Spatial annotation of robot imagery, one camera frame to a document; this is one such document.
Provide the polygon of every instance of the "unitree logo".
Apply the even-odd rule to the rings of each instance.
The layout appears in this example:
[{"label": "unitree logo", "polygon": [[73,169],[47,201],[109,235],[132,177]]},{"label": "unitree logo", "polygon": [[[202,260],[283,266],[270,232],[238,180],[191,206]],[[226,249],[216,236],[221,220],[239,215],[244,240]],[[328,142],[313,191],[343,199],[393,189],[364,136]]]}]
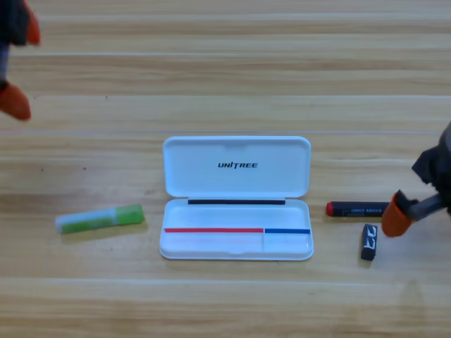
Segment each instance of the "unitree logo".
[{"label": "unitree logo", "polygon": [[258,163],[218,163],[218,168],[256,168]]}]

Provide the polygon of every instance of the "glue stick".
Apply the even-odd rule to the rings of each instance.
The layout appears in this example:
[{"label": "glue stick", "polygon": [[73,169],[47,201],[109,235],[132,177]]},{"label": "glue stick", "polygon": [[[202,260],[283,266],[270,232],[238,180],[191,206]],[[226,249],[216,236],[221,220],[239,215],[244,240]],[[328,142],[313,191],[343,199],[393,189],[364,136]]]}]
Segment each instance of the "glue stick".
[{"label": "glue stick", "polygon": [[74,213],[62,215],[55,219],[55,227],[61,234],[94,230],[114,225],[127,225],[144,221],[144,213],[139,204],[122,206],[87,213]]}]

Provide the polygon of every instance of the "black marker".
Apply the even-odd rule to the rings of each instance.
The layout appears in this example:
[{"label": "black marker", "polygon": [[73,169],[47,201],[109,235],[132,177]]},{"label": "black marker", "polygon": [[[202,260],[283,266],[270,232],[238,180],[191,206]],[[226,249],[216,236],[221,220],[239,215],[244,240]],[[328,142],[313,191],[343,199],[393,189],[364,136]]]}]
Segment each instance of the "black marker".
[{"label": "black marker", "polygon": [[329,202],[326,214],[332,217],[382,217],[388,202]]}]

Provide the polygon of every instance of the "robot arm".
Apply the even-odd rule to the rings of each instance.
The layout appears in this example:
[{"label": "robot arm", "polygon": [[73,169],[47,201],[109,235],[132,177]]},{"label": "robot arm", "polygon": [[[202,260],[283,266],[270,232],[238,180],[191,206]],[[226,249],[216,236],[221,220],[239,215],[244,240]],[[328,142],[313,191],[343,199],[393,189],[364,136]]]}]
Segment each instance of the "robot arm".
[{"label": "robot arm", "polygon": [[389,237],[404,234],[413,222],[444,208],[451,214],[451,123],[438,145],[423,152],[412,170],[424,183],[432,184],[438,193],[418,201],[398,191],[382,216],[382,230]]},{"label": "robot arm", "polygon": [[18,119],[31,117],[22,91],[6,79],[10,45],[39,45],[39,25],[24,0],[0,0],[0,111]]}]

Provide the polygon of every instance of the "white plastic case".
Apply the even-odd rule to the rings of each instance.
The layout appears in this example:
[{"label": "white plastic case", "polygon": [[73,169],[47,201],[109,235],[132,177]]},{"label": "white plastic case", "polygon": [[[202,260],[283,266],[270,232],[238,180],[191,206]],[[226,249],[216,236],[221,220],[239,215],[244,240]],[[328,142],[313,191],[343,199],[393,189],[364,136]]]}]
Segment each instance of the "white plastic case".
[{"label": "white plastic case", "polygon": [[160,252],[170,259],[291,260],[314,252],[303,137],[171,137]]}]

